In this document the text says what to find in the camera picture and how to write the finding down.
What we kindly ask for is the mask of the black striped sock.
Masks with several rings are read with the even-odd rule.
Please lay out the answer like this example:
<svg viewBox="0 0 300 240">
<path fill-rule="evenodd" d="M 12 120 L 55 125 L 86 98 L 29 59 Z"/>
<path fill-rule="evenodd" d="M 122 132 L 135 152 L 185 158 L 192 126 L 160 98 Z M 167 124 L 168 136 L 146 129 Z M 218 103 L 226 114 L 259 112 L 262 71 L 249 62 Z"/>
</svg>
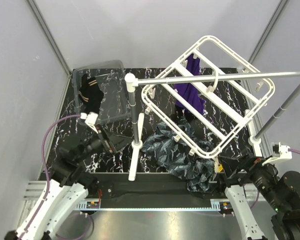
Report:
<svg viewBox="0 0 300 240">
<path fill-rule="evenodd" d="M 83 103 L 86 114 L 90 112 L 99 114 L 104 92 L 100 89 L 96 77 L 88 78 L 87 73 L 81 77 L 78 97 Z"/>
</svg>

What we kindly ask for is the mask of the white clip sock hanger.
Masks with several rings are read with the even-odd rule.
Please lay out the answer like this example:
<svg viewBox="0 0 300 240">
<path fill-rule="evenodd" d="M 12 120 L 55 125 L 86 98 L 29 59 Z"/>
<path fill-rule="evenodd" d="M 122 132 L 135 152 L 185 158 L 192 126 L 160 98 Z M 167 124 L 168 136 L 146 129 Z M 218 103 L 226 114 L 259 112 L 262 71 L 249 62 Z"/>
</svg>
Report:
<svg viewBox="0 0 300 240">
<path fill-rule="evenodd" d="M 247 69 L 247 73 L 243 74 L 226 74 L 217 67 L 211 60 L 200 52 L 200 47 L 207 42 L 211 42 L 219 47 L 224 53 L 234 59 L 237 63 L 243 65 Z M 213 70 L 212 75 L 194 76 L 183 65 L 184 61 L 190 54 L 199 58 Z M 261 79 L 268 87 L 267 92 L 261 97 L 256 98 L 248 90 L 244 89 L 237 81 L 251 80 L 253 78 Z M 243 96 L 252 101 L 253 107 L 248 110 L 245 115 L 237 113 L 229 104 L 218 97 L 214 91 L 219 82 L 228 82 Z M 258 69 L 237 54 L 229 46 L 213 35 L 205 35 L 196 41 L 188 50 L 171 63 L 160 75 L 154 79 L 136 79 L 133 80 L 133 86 L 142 86 L 142 101 L 153 111 L 168 127 L 176 134 L 176 140 L 183 140 L 190 147 L 190 154 L 197 154 L 204 159 L 212 159 L 219 155 L 222 150 L 231 142 L 231 140 L 245 127 L 258 111 L 268 102 L 275 93 L 275 84 L 271 80 L 269 74 L 262 75 Z M 192 84 L 206 99 L 229 116 L 235 125 L 232 130 L 223 134 L 212 123 L 210 123 L 202 114 L 195 110 L 183 97 L 181 97 L 171 84 L 190 83 Z M 149 91 L 156 85 L 163 86 L 176 100 L 188 109 L 195 117 L 197 117 L 203 125 L 205 125 L 216 137 L 219 143 L 212 150 L 204 150 L 200 148 L 183 130 L 181 130 L 157 105 L 155 105 L 149 97 Z"/>
</svg>

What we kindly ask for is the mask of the purple sock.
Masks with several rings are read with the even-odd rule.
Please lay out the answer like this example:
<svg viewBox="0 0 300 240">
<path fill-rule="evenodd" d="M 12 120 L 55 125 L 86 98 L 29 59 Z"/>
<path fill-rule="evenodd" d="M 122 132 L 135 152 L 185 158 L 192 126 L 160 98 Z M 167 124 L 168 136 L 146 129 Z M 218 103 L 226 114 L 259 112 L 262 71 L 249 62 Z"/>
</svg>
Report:
<svg viewBox="0 0 300 240">
<path fill-rule="evenodd" d="M 186 69 L 193 75 L 200 75 L 200 59 L 190 54 L 186 59 Z M 174 85 L 177 93 L 183 97 L 201 115 L 204 113 L 205 100 L 199 97 L 198 90 L 191 83 L 178 83 Z"/>
</svg>

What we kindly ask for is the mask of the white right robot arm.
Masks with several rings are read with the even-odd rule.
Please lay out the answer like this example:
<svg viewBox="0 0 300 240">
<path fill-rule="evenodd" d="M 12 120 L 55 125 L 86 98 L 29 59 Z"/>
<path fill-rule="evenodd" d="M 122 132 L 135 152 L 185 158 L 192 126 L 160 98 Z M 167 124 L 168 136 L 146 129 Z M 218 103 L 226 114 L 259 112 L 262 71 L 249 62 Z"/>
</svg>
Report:
<svg viewBox="0 0 300 240">
<path fill-rule="evenodd" d="M 272 229 L 279 240 L 300 240 L 300 173 L 287 171 L 278 178 L 277 168 L 268 158 L 247 154 L 230 176 L 217 185 L 218 195 L 228 198 L 243 240 L 265 240 L 245 199 L 243 186 L 252 183 L 275 211 Z"/>
</svg>

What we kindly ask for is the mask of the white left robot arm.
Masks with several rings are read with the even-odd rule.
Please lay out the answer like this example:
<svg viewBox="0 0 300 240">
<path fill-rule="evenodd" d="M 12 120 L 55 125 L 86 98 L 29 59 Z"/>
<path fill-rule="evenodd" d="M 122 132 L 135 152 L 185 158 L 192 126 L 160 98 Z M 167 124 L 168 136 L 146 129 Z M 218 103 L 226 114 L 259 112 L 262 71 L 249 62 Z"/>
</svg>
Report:
<svg viewBox="0 0 300 240">
<path fill-rule="evenodd" d="M 51 166 L 42 194 L 27 218 L 5 235 L 6 240 L 55 240 L 57 232 L 75 207 L 86 197 L 99 194 L 98 178 L 86 171 L 84 160 L 106 151 L 115 154 L 131 138 L 101 126 L 88 138 L 68 135 L 59 146 L 60 158 Z"/>
</svg>

